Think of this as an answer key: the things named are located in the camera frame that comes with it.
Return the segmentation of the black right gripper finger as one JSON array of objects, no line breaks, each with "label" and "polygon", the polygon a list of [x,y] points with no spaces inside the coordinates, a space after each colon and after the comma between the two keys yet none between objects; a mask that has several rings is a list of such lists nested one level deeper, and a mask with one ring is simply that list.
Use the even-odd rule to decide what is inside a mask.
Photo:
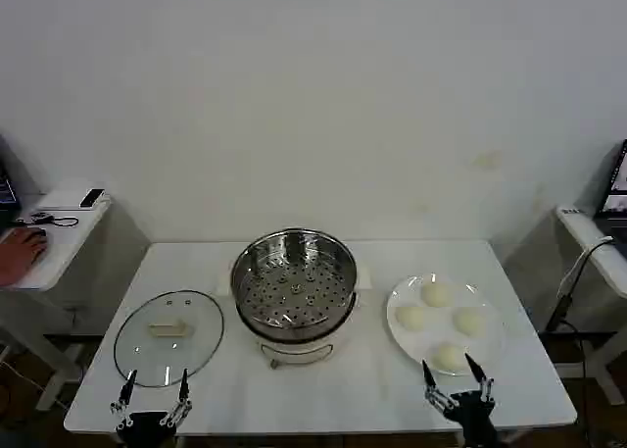
[{"label": "black right gripper finger", "polygon": [[425,360],[421,361],[423,378],[425,382],[424,397],[426,401],[436,409],[443,417],[452,419],[458,404],[449,395],[442,392],[436,384],[435,378]]},{"label": "black right gripper finger", "polygon": [[464,358],[468,363],[473,377],[479,384],[477,392],[479,401],[490,408],[494,408],[495,400],[492,396],[494,380],[486,376],[483,368],[468,353],[464,354]]}]

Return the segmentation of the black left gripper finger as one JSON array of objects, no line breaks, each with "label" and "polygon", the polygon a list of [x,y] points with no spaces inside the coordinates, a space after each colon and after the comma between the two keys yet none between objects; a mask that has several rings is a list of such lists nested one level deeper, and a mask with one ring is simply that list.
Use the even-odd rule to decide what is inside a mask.
[{"label": "black left gripper finger", "polygon": [[133,421],[128,414],[128,405],[132,396],[136,376],[137,370],[133,370],[128,374],[125,383],[121,387],[118,399],[110,404],[110,411],[117,419],[116,430],[122,430],[133,425]]},{"label": "black left gripper finger", "polygon": [[192,409],[192,401],[189,397],[188,370],[184,369],[179,385],[178,398],[173,407],[160,420],[160,426],[177,428],[186,419]]}]

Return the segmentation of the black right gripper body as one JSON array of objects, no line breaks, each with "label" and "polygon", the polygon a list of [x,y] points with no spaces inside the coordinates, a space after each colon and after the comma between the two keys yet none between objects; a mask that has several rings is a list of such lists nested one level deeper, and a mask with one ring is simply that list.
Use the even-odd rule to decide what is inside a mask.
[{"label": "black right gripper body", "polygon": [[453,406],[447,410],[447,419],[462,429],[464,447],[497,447],[498,432],[491,421],[495,403],[481,390],[451,395]]}]

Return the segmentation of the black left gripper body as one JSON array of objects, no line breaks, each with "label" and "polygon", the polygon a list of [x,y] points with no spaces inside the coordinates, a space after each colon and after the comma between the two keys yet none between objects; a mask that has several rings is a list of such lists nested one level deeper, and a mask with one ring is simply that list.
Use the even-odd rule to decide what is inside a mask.
[{"label": "black left gripper body", "polygon": [[130,448],[157,448],[175,438],[176,427],[167,422],[164,411],[137,412],[118,424],[121,443]]}]

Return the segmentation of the person's hand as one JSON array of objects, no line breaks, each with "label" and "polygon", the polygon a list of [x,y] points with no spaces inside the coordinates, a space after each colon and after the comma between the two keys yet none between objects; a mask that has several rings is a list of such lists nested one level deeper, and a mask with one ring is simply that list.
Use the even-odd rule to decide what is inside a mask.
[{"label": "person's hand", "polygon": [[47,233],[40,227],[16,227],[1,241],[1,286],[21,281],[45,254]]}]

